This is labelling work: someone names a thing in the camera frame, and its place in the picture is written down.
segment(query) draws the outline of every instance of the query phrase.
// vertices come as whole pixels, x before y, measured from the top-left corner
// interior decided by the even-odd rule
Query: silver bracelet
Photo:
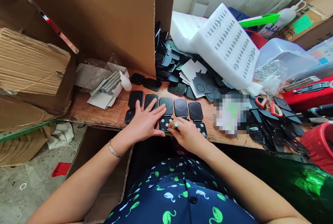
[[[109,141],[109,149],[111,151],[111,153],[113,153],[115,156],[117,156],[118,158],[122,158],[122,155],[118,154],[116,151],[114,151],[114,149],[111,147],[111,140]]]

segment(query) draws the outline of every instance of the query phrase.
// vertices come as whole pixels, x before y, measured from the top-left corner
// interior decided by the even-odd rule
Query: hand
[[[129,125],[121,131],[133,140],[132,145],[136,142],[144,141],[152,136],[165,137],[165,133],[163,131],[154,129],[155,123],[166,112],[165,104],[162,104],[157,109],[151,111],[156,101],[157,99],[154,98],[144,111],[141,111],[139,100],[136,101],[135,115]]]
[[[179,126],[172,129],[171,127],[175,122],[178,122]],[[180,117],[170,122],[168,131],[173,134],[183,148],[199,157],[210,143],[204,138],[193,122],[189,122]]]

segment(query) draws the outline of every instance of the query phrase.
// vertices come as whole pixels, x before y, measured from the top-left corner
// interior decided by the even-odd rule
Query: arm
[[[174,122],[178,129],[171,129]],[[225,182],[245,209],[259,222],[308,223],[283,197],[258,177],[235,163],[213,143],[206,140],[195,125],[180,117],[169,124],[180,145],[203,159]]]
[[[154,129],[156,121],[165,113],[165,104],[150,112],[155,102],[156,99],[143,112],[139,101],[136,102],[135,116],[131,123],[110,141],[115,152],[124,155],[138,141],[151,136],[165,136],[162,131]],[[119,160],[106,144],[70,176],[33,213],[26,224],[62,224],[84,219]]]

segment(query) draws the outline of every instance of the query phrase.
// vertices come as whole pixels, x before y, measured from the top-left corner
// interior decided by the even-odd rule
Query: navy floral dress
[[[205,166],[186,156],[160,162],[104,223],[257,223]]]

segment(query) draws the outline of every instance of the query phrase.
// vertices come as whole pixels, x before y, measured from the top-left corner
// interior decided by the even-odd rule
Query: glue bottle
[[[280,17],[278,18],[276,23],[266,24],[258,33],[262,35],[265,39],[270,39],[272,35],[282,30],[288,23],[294,20],[294,18],[296,17],[296,12],[304,8],[302,7],[301,9],[297,10],[298,6],[302,2],[304,3],[305,6],[306,2],[304,2],[304,0],[300,0],[296,5],[292,6],[291,8],[285,8],[283,10],[280,10],[277,13],[280,14]]]
[[[119,71],[119,74],[120,74],[121,85],[123,86],[124,90],[130,91],[132,89],[131,81],[126,76],[124,76],[121,71]]]

